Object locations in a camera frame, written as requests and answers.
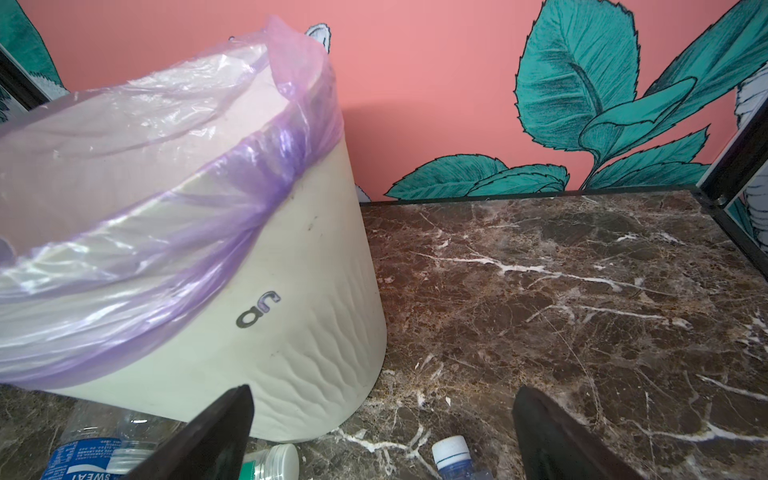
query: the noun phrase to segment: white bottle cap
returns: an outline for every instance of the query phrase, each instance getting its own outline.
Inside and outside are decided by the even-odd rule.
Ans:
[[[467,441],[461,435],[440,440],[432,446],[432,457],[438,470],[464,460],[471,460]]]

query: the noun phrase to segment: purple plastic bag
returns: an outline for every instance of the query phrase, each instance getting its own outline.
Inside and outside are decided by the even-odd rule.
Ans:
[[[260,45],[266,45],[265,53],[254,55]],[[37,245],[31,232],[32,248],[17,251],[23,255],[12,265],[0,263],[0,382],[33,389],[74,386],[114,372],[168,341],[235,274],[306,169],[341,141],[336,82],[322,45],[277,17],[265,30],[197,58],[219,59],[231,81],[217,77],[211,62],[185,62],[180,65],[192,67],[184,81],[164,84],[158,74],[150,84],[139,80],[70,94],[0,127],[0,151],[13,152],[18,151],[14,133],[20,129],[100,95],[162,103],[156,117],[127,117],[127,129],[151,132],[140,141],[100,144],[93,134],[92,146],[78,161],[96,162],[125,152],[157,151],[190,133],[215,135],[215,129],[201,126],[231,106],[265,68],[287,100],[267,125],[191,176],[207,176],[205,191],[162,191],[70,240]],[[242,65],[242,71],[232,65]],[[49,148],[55,159],[57,151],[46,143],[55,135],[44,132],[43,145],[35,142],[30,148]],[[42,176],[45,168],[55,166],[54,161],[30,166],[15,160],[13,154],[0,159],[0,190],[10,185],[5,182],[34,176],[33,168]],[[50,181],[61,188],[55,178]],[[14,215],[15,205],[0,199],[0,222]]]

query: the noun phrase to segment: pink wall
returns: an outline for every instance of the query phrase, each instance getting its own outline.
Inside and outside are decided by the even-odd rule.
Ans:
[[[117,84],[194,55],[276,13],[296,30],[331,27],[347,142],[357,183],[373,200],[419,165],[485,154],[509,167],[566,166],[570,189],[586,152],[534,143],[517,119],[515,73],[540,0],[19,0],[70,91]],[[641,46],[642,94],[736,0],[626,0]],[[664,144],[708,124],[696,161],[710,163],[736,133],[735,93],[654,138]]]

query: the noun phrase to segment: white trash can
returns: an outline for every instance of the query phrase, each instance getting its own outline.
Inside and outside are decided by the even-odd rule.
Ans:
[[[182,421],[246,383],[276,442],[352,415],[386,325],[322,45],[273,19],[77,95],[0,129],[0,381]]]

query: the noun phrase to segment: brown marble surface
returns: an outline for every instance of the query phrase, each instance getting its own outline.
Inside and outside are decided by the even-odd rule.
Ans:
[[[363,216],[384,370],[339,430],[298,445],[302,478],[432,478],[432,443],[457,434],[524,478],[524,384],[646,478],[768,477],[768,283],[688,192]],[[0,389],[0,478],[39,478],[71,405]]]

